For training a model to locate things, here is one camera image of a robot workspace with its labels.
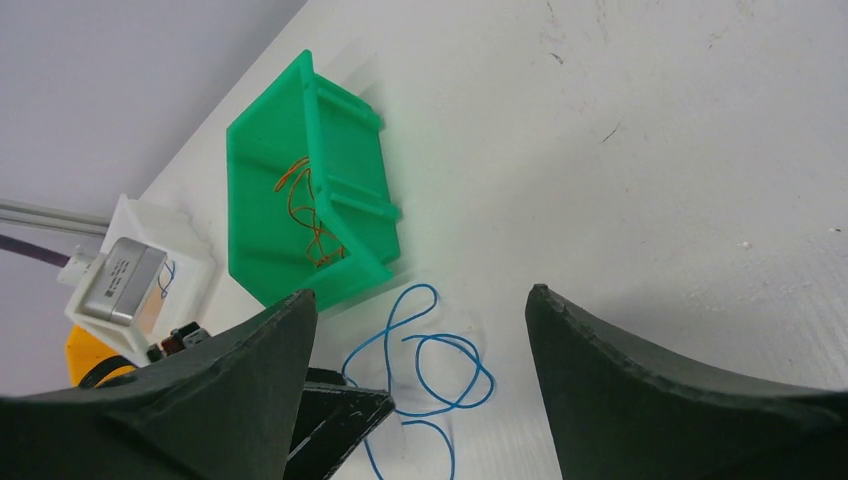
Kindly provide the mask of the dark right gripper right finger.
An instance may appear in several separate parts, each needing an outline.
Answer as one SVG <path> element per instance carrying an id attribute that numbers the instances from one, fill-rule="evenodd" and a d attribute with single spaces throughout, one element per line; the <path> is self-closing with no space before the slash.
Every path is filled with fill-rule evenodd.
<path id="1" fill-rule="evenodd" d="M 566 479 L 843 479 L 847 395 L 724 370 L 544 284 L 525 321 Z"/>

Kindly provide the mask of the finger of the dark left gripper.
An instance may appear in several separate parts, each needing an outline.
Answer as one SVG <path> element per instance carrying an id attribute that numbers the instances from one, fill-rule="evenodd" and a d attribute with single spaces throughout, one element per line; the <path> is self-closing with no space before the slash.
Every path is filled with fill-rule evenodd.
<path id="1" fill-rule="evenodd" d="M 285 480 L 331 478 L 394 410 L 385 390 L 356 387 L 337 371 L 307 370 Z"/>

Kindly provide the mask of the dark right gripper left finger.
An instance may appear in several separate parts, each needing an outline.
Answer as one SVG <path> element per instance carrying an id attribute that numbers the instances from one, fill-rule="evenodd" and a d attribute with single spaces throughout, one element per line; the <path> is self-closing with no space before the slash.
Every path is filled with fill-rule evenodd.
<path id="1" fill-rule="evenodd" d="M 280 479 L 317 324 L 298 291 L 97 388 L 1 402 L 5 479 Z"/>

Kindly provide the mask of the white translucent bin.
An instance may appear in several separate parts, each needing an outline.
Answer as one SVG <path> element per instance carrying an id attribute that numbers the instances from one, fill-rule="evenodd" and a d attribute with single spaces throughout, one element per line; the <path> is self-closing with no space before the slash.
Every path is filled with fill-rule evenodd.
<path id="1" fill-rule="evenodd" d="M 207 288 L 216 270 L 211 245 L 191 225 L 190 217 L 175 209 L 119 197 L 100 247 L 107 253 L 127 237 L 166 253 L 165 266 L 151 297 L 158 315 L 141 323 L 146 338 L 162 340 L 170 332 L 198 318 Z"/>

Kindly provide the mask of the yellow plastic bin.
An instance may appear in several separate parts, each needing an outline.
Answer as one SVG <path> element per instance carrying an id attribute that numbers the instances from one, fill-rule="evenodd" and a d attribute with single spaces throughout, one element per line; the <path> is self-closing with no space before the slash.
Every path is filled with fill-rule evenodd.
<path id="1" fill-rule="evenodd" d="M 70 331 L 64 352 L 71 386 L 78 386 L 92 369 L 96 369 L 97 365 L 111 357 L 119 356 L 112 348 L 77 325 L 74 325 Z M 113 368 L 106 374 L 96 373 L 95 379 L 99 380 L 95 385 L 136 369 L 137 367 L 129 363 Z"/>

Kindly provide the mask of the green plastic bin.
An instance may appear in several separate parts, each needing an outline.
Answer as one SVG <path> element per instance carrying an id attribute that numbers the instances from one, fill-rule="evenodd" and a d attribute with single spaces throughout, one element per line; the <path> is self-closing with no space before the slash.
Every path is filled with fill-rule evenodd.
<path id="1" fill-rule="evenodd" d="M 227 128 L 228 271 L 261 304 L 310 289 L 323 310 L 392 278 L 381 126 L 303 51 Z"/>

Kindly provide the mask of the left aluminium frame rail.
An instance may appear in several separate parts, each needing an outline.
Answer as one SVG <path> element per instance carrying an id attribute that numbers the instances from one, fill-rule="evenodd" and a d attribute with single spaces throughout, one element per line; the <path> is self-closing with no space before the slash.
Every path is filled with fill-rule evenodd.
<path id="1" fill-rule="evenodd" d="M 83 236 L 105 236 L 110 218 L 1 199 L 1 222 Z"/>

